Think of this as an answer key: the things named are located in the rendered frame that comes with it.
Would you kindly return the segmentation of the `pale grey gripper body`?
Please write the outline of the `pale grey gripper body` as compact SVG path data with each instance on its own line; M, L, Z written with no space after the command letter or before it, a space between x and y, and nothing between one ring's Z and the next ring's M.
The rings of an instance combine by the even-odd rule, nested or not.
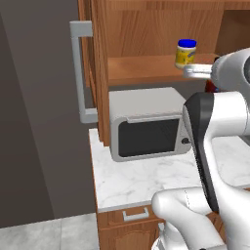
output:
M184 78L210 79L212 72L211 64L188 64L183 68Z

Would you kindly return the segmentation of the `yellow mayonnaise jar blue lid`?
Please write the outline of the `yellow mayonnaise jar blue lid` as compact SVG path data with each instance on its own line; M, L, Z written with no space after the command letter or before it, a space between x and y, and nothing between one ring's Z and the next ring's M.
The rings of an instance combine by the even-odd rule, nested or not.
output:
M193 39L180 39L178 41L175 66L179 69L193 63L197 42Z

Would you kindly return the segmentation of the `red condiment bottle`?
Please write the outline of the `red condiment bottle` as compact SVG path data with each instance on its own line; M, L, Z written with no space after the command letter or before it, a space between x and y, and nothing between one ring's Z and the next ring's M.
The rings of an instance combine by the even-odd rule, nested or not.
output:
M205 91L207 93L218 93L219 89L213 84L211 80L206 81Z

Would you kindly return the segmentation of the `open wooden cabinet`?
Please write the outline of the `open wooden cabinet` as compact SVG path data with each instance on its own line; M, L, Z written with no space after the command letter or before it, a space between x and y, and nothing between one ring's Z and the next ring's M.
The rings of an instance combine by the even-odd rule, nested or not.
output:
M197 41L194 61L250 47L250 0L107 0L111 86L183 79L178 41Z

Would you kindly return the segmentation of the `wooden base cabinet door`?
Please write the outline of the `wooden base cabinet door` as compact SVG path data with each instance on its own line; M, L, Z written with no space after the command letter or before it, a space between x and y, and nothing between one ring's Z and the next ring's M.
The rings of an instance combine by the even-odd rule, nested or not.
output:
M158 221L101 229L100 250L151 250L158 235Z

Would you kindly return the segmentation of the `silver microwave oven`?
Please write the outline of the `silver microwave oven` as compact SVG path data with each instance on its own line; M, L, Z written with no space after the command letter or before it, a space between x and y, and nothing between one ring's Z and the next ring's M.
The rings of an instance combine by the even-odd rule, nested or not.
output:
M182 144L182 139L188 138L188 132L183 122L185 101L184 97L172 87L110 92L110 153L113 160L124 162L187 153L191 149L190 141L189 144ZM174 151L129 157L119 155L118 126L122 122L140 123L170 119L179 120Z

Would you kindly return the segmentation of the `black microwave door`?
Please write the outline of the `black microwave door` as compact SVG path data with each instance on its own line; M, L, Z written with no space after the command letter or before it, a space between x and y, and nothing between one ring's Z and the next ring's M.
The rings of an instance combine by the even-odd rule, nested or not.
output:
M172 152L175 150L178 126L178 119L122 122L118 126L118 153L129 157Z

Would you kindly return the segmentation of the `wooden drawer front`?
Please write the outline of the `wooden drawer front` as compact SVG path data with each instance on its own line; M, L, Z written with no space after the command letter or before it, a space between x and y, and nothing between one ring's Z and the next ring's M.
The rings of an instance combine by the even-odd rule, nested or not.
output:
M145 209L148 211L148 216L142 219L132 219L130 221L125 221L123 213L126 213L128 217L133 215L143 214ZM99 229L109 229L109 228L117 228L124 227L125 225L135 225L139 223L147 223L153 221L162 222L162 219L157 218L152 212L150 205L143 205L132 208L119 209L114 211L108 211L99 213L97 215L98 228Z

